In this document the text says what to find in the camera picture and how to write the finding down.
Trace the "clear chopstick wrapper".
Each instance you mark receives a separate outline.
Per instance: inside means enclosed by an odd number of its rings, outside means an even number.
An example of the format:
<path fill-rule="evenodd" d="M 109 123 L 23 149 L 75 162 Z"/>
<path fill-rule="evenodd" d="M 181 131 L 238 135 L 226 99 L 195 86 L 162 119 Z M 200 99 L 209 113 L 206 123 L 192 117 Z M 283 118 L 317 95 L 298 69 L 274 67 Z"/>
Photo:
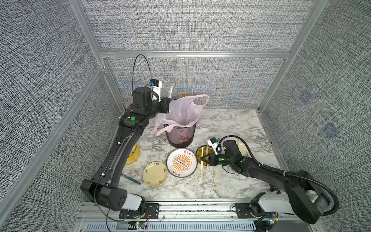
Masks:
<path fill-rule="evenodd" d="M 171 99 L 172 98 L 172 93 L 173 93 L 173 88 L 174 86 L 171 86 L 170 90 L 168 91 L 168 98 Z"/>

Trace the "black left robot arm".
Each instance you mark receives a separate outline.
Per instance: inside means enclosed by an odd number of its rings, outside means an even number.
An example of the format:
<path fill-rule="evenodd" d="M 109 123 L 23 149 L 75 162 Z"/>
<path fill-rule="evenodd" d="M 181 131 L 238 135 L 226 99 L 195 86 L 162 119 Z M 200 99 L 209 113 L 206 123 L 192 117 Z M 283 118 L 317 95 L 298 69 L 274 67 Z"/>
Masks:
<path fill-rule="evenodd" d="M 115 135 L 103 163 L 91 179 L 82 181 L 80 189 L 89 200 L 113 211 L 126 209 L 142 215 L 144 197 L 119 188 L 123 168 L 133 147 L 142 136 L 150 119 L 169 112 L 169 98 L 161 96 L 160 87 L 138 87 L 133 103 L 120 116 Z"/>

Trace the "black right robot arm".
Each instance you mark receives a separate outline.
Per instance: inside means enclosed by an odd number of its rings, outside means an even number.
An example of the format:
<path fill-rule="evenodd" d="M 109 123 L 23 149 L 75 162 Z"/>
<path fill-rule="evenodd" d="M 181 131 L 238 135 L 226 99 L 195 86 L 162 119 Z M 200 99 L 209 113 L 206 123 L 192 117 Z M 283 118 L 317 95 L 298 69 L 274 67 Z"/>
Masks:
<path fill-rule="evenodd" d="M 246 145 L 249 156 L 242 155 L 236 141 L 215 141 L 214 153 L 203 155 L 201 160 L 210 166 L 230 166 L 236 173 L 268 183 L 274 190 L 288 195 L 293 213 L 309 224 L 315 224 L 321 216 L 334 214 L 339 208 L 336 195 L 324 184 L 301 170 L 298 173 L 284 171 L 259 162 Z"/>

